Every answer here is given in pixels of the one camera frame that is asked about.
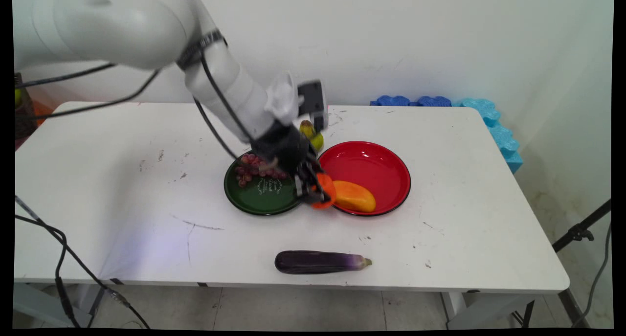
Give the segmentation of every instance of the eggplant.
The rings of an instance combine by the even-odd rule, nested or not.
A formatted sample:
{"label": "eggplant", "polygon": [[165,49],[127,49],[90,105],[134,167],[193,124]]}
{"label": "eggplant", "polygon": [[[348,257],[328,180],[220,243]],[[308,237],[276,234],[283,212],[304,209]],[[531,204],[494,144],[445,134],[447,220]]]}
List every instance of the eggplant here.
{"label": "eggplant", "polygon": [[286,250],[276,255],[274,265],[282,273],[320,274],[357,271],[372,261],[357,254],[327,253],[315,250]]}

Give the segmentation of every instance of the black cable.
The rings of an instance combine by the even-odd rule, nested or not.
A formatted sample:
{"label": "black cable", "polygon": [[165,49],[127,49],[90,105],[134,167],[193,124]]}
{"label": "black cable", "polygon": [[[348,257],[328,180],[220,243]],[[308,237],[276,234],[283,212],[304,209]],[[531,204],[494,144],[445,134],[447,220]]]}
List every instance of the black cable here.
{"label": "black cable", "polygon": [[241,121],[239,120],[237,115],[235,115],[235,111],[233,111],[232,107],[230,107],[228,102],[226,102],[226,98],[224,97],[224,94],[222,93],[220,88],[217,86],[217,84],[215,84],[215,80],[213,79],[213,76],[211,75],[211,72],[208,70],[208,65],[206,64],[206,58],[204,56],[204,50],[201,49],[200,50],[200,54],[201,54],[202,68],[204,68],[204,73],[206,74],[206,77],[208,78],[208,81],[211,82],[211,86],[213,86],[213,89],[215,89],[215,93],[217,93],[217,96],[222,101],[222,104],[224,104],[224,107],[226,108],[226,111],[228,111],[228,113],[230,114],[230,117],[232,117],[233,120],[235,120],[235,123],[237,124],[237,126],[239,126],[239,128],[244,133],[244,135],[246,137],[248,137],[248,141],[252,142],[252,136],[250,135],[250,133],[248,133],[248,130],[246,130],[246,128],[241,123]]}
{"label": "black cable", "polygon": [[83,77],[83,75],[96,73],[97,71],[106,70],[107,68],[111,68],[111,67],[115,67],[115,66],[117,66],[117,65],[116,64],[105,64],[105,65],[102,65],[102,66],[90,68],[88,70],[78,71],[76,73],[69,73],[69,74],[65,74],[65,75],[60,75],[59,77],[52,77],[52,78],[45,78],[45,79],[40,79],[40,80],[33,80],[31,82],[24,82],[22,84],[17,84],[17,86],[15,86],[15,89],[22,89],[22,88],[40,86],[42,84],[61,82],[61,80],[68,80],[68,79],[72,79],[72,78]]}
{"label": "black cable", "polygon": [[145,320],[143,320],[143,318],[139,315],[139,313],[137,313],[137,311],[132,307],[132,305],[129,304],[128,305],[128,309],[130,309],[134,313],[134,315],[139,318],[139,321],[141,321],[141,323],[143,323],[143,326],[145,326],[146,329],[148,329],[148,330],[150,329],[150,327],[148,326],[148,323]]}
{"label": "black cable", "polygon": [[[132,307],[132,305],[130,305],[128,300],[126,298],[124,298],[124,296],[121,293],[108,288],[107,285],[102,283],[100,281],[100,279],[97,278],[96,275],[94,275],[91,272],[91,270],[89,270],[89,268],[87,266],[85,266],[85,263],[83,263],[83,261],[80,260],[80,258],[78,258],[76,253],[74,253],[74,251],[67,245],[67,239],[65,239],[65,234],[60,229],[57,229],[55,227],[49,226],[48,224],[45,224],[45,222],[43,222],[43,220],[41,220],[41,218],[36,213],[34,213],[34,211],[31,210],[30,207],[28,207],[24,202],[22,202],[22,200],[20,200],[20,197],[15,196],[15,202],[17,202],[18,205],[20,205],[20,207],[22,207],[22,209],[24,209],[35,220],[30,220],[28,218],[25,218],[25,217],[17,215],[17,214],[15,215],[16,219],[44,227],[50,234],[52,234],[52,236],[54,238],[56,238],[56,240],[59,243],[61,243],[63,245],[64,249],[67,249],[67,251],[71,254],[71,256],[74,257],[74,259],[76,260],[78,265],[80,265],[80,267],[82,267],[85,270],[85,272],[87,272],[87,274],[89,274],[89,276],[91,276],[91,278],[96,283],[98,283],[98,285],[100,285],[100,287],[102,287],[105,290],[105,292],[109,293],[114,300],[116,300],[117,302],[123,304],[125,307],[130,309],[134,313],[134,315],[137,316],[137,318],[139,318],[139,320],[141,320],[141,322],[146,327],[146,329],[150,329],[150,326],[148,326],[148,323]],[[61,235],[63,237],[63,239],[59,238],[59,236],[57,236],[55,233],[58,233],[59,235]],[[62,289],[62,291],[60,290],[61,305],[63,305],[63,309],[66,311],[66,314],[71,314],[71,316],[68,315],[67,317],[70,318],[70,320],[72,320],[73,315],[74,315],[73,314],[74,310],[73,310],[73,308],[71,306],[71,303],[69,302],[69,298],[67,298],[67,293],[65,292],[65,288],[63,288],[63,281],[61,280],[60,276],[58,278],[55,278],[55,283],[56,283],[56,286],[57,286],[57,290],[58,289]],[[78,322],[74,323],[75,327],[80,327],[80,325],[78,325],[78,326],[77,325],[78,325]]]}
{"label": "black cable", "polygon": [[65,115],[71,115],[72,113],[79,113],[79,112],[83,112],[83,111],[89,111],[89,110],[94,110],[94,109],[100,109],[102,107],[107,107],[107,106],[112,106],[115,104],[120,104],[121,102],[125,102],[128,100],[131,100],[135,97],[137,97],[137,95],[143,93],[143,91],[150,85],[150,83],[152,82],[152,80],[154,80],[154,78],[157,77],[157,75],[159,74],[161,70],[155,70],[152,75],[150,75],[150,77],[148,78],[148,80],[146,80],[146,82],[141,86],[141,88],[139,88],[139,90],[135,91],[135,93],[132,93],[131,95],[118,99],[118,100],[114,100],[114,101],[109,101],[106,102],[104,104],[100,104],[100,105],[93,105],[93,106],[85,106],[85,107],[79,107],[77,109],[73,109],[73,110],[67,110],[67,111],[63,111],[63,112],[56,112],[56,113],[49,113],[47,115],[38,115],[38,116],[18,116],[16,115],[16,119],[18,120],[38,120],[41,118],[53,118],[53,117],[60,117],[60,116],[65,116]]}
{"label": "black cable", "polygon": [[65,259],[65,251],[67,250],[67,237],[65,237],[65,234],[61,230],[56,229],[55,227],[48,226],[43,222],[30,220],[29,218],[25,218],[24,216],[20,215],[16,215],[15,218],[18,220],[22,220],[23,222],[44,227],[49,233],[54,235],[53,232],[56,232],[61,236],[61,244],[63,245],[63,249],[61,250],[61,258],[59,259],[59,263],[56,265],[56,270],[54,271],[54,284],[56,285],[56,290],[59,293],[59,299],[61,300],[61,306],[63,307],[65,315],[70,320],[70,322],[72,322],[72,325],[74,325],[74,327],[80,328],[81,326],[76,320],[76,316],[74,316],[74,308],[69,302],[69,297],[67,296],[65,286],[63,286],[63,280],[61,280],[61,265],[63,264],[63,259]]}
{"label": "black cable", "polygon": [[213,135],[215,136],[215,138],[217,138],[217,141],[222,145],[222,147],[224,148],[224,150],[226,150],[226,153],[228,153],[228,155],[232,156],[232,158],[237,159],[237,156],[235,156],[235,153],[232,152],[232,150],[230,150],[230,148],[228,148],[228,146],[226,145],[226,143],[222,140],[222,138],[220,137],[219,134],[217,134],[217,131],[215,130],[215,128],[213,127],[213,125],[211,124],[211,121],[208,120],[208,117],[206,117],[206,113],[204,112],[204,109],[202,108],[201,103],[194,98],[194,101],[196,103],[196,106],[198,107],[198,110],[200,111],[202,118],[204,118],[204,122],[206,122],[206,125],[208,126],[208,128],[211,129],[211,132],[213,133]]}
{"label": "black cable", "polygon": [[598,273],[595,275],[595,279],[593,280],[593,283],[591,285],[591,290],[589,291],[589,300],[587,301],[587,307],[585,309],[585,312],[581,315],[581,317],[578,320],[576,320],[575,323],[572,324],[572,327],[576,327],[576,325],[578,325],[585,318],[585,316],[589,314],[589,311],[591,310],[591,302],[593,299],[593,292],[595,291],[595,285],[598,284],[600,275],[602,274],[602,271],[604,271],[604,267],[606,267],[606,263],[608,262],[608,242],[611,239],[612,222],[613,221],[611,220],[611,222],[608,223],[608,232],[606,233],[606,242],[604,243],[604,262],[602,262],[602,266],[598,270]]}

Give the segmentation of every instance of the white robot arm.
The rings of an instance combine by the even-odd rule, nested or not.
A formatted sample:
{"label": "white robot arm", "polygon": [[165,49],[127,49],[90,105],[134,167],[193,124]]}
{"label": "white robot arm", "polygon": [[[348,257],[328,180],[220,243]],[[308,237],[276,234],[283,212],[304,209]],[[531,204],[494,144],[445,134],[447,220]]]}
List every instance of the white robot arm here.
{"label": "white robot arm", "polygon": [[313,147],[291,124],[309,113],[318,131],[326,127],[321,83],[296,86],[284,73],[263,89],[230,55],[201,0],[13,0],[13,54],[15,71],[79,60],[146,70],[176,63],[201,104],[253,151],[302,182],[299,196],[308,194],[307,202],[327,199],[323,191],[310,191],[315,173],[323,170]]}

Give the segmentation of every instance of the table surface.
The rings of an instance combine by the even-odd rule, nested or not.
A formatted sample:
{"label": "table surface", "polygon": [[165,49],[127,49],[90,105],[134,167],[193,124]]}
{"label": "table surface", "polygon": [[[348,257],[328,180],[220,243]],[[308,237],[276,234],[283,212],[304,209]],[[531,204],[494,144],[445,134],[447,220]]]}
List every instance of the table surface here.
{"label": "table surface", "polygon": [[[85,102],[67,102],[64,111]],[[235,153],[249,149],[209,115]],[[411,173],[395,211],[300,205],[261,217],[224,194],[232,162],[194,104],[129,103],[47,120],[15,153],[15,188],[100,278],[127,284],[558,293],[569,278],[477,111],[330,106],[325,149],[367,140]],[[16,213],[25,212],[16,205]],[[283,274],[283,250],[361,254],[362,271]],[[16,221],[14,282],[51,282],[61,247]],[[67,256],[61,276],[88,283]]]}

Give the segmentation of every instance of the light blue foam block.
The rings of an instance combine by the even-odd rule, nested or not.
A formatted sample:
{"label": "light blue foam block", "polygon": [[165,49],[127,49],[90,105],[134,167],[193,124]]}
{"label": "light blue foam block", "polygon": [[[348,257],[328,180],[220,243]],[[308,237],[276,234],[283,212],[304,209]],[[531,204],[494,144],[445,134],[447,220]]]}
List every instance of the light blue foam block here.
{"label": "light blue foam block", "polygon": [[509,169],[512,173],[515,173],[517,170],[519,170],[521,165],[524,163],[524,160],[521,159],[521,156],[519,156],[519,153],[517,151],[513,153],[513,155],[511,155],[510,157],[505,158],[505,160],[507,161],[507,165],[509,166]]}
{"label": "light blue foam block", "polygon": [[476,109],[487,127],[495,126],[500,118],[500,113],[496,110],[495,104],[485,98],[464,98],[461,100],[461,107]]}
{"label": "light blue foam block", "polygon": [[502,156],[508,158],[517,151],[519,143],[513,139],[513,131],[503,127],[499,122],[493,127],[488,127],[488,129],[496,144],[498,144],[498,149],[500,149]]}

